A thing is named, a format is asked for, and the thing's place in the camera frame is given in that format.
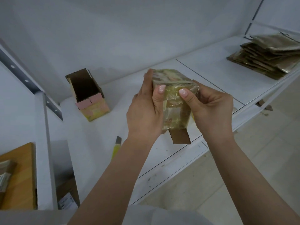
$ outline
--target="fingernail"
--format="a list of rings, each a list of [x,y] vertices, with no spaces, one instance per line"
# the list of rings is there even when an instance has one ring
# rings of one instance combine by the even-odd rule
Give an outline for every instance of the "fingernail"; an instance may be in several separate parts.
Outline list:
[[[166,88],[165,85],[160,85],[160,86],[158,87],[158,93],[159,93],[159,94],[163,94],[163,93],[165,92],[165,88]]]
[[[187,97],[188,95],[188,92],[185,88],[182,88],[179,90],[179,94],[182,96],[182,97]]]

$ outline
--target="white wall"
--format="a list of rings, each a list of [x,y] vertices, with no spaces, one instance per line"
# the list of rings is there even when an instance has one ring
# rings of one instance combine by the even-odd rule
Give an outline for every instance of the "white wall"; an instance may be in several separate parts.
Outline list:
[[[35,142],[34,95],[0,62],[0,155]],[[63,122],[47,109],[55,180],[72,172]]]
[[[0,37],[55,101],[235,35],[253,0],[1,0]]]

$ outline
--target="pile of flattened cardboard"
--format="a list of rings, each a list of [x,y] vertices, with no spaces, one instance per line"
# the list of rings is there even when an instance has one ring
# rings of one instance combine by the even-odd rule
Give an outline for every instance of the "pile of flattened cardboard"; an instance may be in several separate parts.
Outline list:
[[[228,60],[279,80],[300,62],[300,37],[285,33],[252,36]]]

